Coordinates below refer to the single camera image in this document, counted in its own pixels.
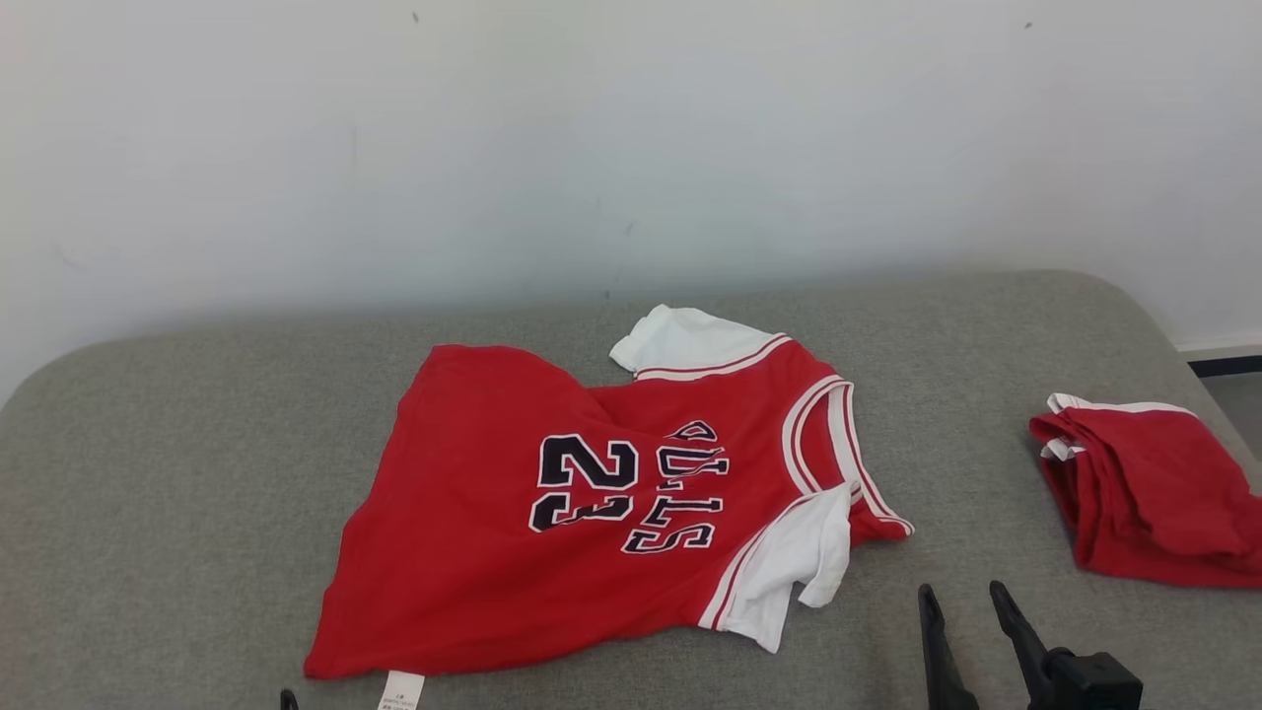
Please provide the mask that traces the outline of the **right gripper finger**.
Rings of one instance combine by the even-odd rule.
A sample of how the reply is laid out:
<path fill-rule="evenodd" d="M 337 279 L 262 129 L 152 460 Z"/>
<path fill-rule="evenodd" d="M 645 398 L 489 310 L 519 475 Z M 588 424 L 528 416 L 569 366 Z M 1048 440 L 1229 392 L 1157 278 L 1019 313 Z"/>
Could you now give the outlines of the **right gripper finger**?
<path fill-rule="evenodd" d="M 946 642 L 946 620 L 933 585 L 917 589 L 921 649 L 928 678 L 928 710 L 981 710 L 977 697 L 965 689 Z"/>
<path fill-rule="evenodd" d="M 1053 656 L 1041 642 L 1010 589 L 998 580 L 989 583 L 989 597 L 1013 653 L 1029 695 L 1027 710 L 1058 710 L 1058 691 L 1053 678 Z"/>

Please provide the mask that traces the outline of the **red basketball shorts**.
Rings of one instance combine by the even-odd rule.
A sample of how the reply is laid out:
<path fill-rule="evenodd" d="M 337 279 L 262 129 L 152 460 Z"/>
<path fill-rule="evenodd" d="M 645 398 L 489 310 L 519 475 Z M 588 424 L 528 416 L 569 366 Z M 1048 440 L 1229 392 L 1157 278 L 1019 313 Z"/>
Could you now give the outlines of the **red basketball shorts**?
<path fill-rule="evenodd" d="M 1029 433 L 1079 567 L 1262 590 L 1262 496 L 1195 412 L 1055 392 Z"/>

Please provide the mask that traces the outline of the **red basketball jersey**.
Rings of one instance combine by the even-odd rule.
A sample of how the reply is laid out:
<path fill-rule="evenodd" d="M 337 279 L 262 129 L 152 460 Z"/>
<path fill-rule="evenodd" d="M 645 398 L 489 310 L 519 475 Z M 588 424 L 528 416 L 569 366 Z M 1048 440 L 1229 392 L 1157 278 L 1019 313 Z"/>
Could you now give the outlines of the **red basketball jersey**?
<path fill-rule="evenodd" d="M 541 665 L 699 626 L 779 649 L 852 549 L 915 528 L 864 469 L 853 383 L 785 333 L 659 305 L 582 386 L 435 346 L 321 603 L 309 678 Z"/>

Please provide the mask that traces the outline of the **grey fabric sofa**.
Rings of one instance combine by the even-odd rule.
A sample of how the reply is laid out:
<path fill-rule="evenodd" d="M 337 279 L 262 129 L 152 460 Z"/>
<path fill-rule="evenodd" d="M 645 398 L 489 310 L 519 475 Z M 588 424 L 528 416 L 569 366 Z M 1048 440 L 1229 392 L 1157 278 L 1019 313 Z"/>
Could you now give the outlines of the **grey fabric sofa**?
<path fill-rule="evenodd" d="M 509 343 L 586 383 L 663 296 L 495 315 L 289 320 L 114 340 L 50 361 L 0 410 L 0 710 L 375 710 L 381 675 L 310 682 L 321 595 L 432 346 Z M 925 710 L 933 584 L 988 710 L 1026 691 L 987 586 L 1050 646 L 1106 651 L 1145 710 L 1262 710 L 1262 593 L 1074 566 L 1026 430 L 1050 392 L 1198 412 L 1254 491 L 1262 464 L 1159 324 L 1076 271 L 697 298 L 786 332 L 857 386 L 864 463 L 914 538 L 864 545 L 781 651 L 675 629 L 509 673 L 429 678 L 422 710 Z"/>

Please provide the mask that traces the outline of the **white baseboard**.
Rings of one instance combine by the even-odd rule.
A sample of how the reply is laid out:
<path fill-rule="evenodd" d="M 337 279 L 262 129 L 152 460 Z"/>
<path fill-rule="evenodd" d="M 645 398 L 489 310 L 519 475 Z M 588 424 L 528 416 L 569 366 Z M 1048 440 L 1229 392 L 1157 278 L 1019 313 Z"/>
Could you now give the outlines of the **white baseboard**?
<path fill-rule="evenodd" d="M 1217 338 L 1175 338 L 1172 346 L 1180 352 L 1181 358 L 1193 361 L 1218 361 L 1239 358 L 1262 358 L 1262 329 L 1247 332 L 1243 335 L 1227 335 Z"/>

